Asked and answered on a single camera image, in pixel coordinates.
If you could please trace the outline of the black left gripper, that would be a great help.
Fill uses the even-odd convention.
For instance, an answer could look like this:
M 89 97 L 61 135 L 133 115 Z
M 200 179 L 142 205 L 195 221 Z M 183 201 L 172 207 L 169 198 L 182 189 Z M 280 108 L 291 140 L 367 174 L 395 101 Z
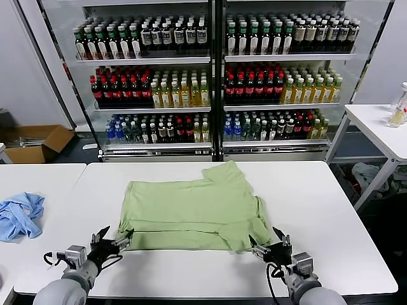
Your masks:
M 87 255 L 87 259 L 92 261 L 99 271 L 108 268 L 123 258 L 120 254 L 120 248 L 127 248 L 129 244 L 131 244 L 134 234 L 134 229 L 125 230 L 124 235 L 116 240 L 102 240 L 109 229 L 110 226 L 107 226 L 102 228 L 98 233 L 92 235 L 91 251 Z M 103 263 L 109 259 L 116 260 L 104 267 Z

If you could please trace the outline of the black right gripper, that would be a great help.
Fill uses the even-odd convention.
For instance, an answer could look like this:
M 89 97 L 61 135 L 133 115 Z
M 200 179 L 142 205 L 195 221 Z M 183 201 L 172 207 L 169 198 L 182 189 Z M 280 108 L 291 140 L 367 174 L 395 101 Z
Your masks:
M 272 227 L 272 229 L 279 241 L 264 247 L 258 245 L 256 240 L 249 235 L 251 252 L 257 257 L 262 257 L 266 263 L 272 262 L 276 266 L 288 266 L 292 263 L 293 253 L 290 236 L 276 227 Z

